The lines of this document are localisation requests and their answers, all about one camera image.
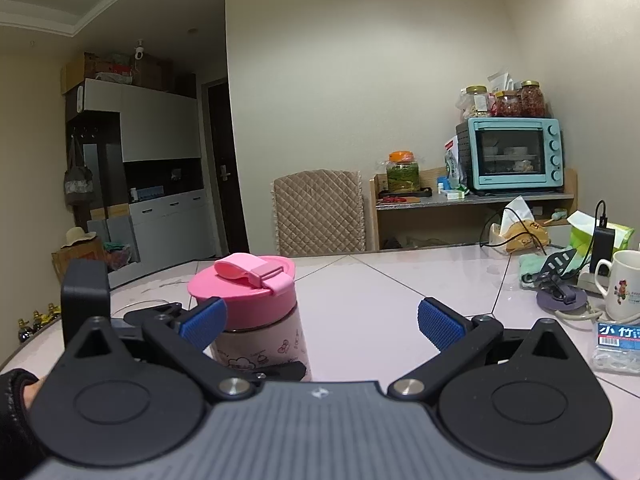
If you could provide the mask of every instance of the metal screw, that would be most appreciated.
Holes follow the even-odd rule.
[[[424,391],[424,384],[418,379],[400,379],[394,383],[394,390],[402,395],[417,395]]]
[[[251,385],[240,377],[231,377],[220,381],[218,387],[224,394],[235,396],[247,393]]]

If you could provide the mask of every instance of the blue package label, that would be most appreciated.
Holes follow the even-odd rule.
[[[620,350],[640,350],[640,327],[598,323],[598,345]]]

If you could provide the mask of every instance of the pink lid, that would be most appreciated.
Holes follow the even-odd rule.
[[[283,256],[234,253],[196,274],[187,290],[196,300],[225,300],[226,330],[276,322],[296,304],[296,265]]]

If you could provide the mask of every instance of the person's arm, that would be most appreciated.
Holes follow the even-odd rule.
[[[0,375],[0,480],[23,478],[45,457],[26,416],[41,384],[21,368]]]

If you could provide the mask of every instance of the pink strap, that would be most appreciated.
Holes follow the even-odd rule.
[[[274,296],[279,296],[293,284],[293,278],[284,272],[282,265],[268,262],[253,254],[234,253],[216,261],[213,267],[222,278],[247,278],[251,286],[268,288]]]

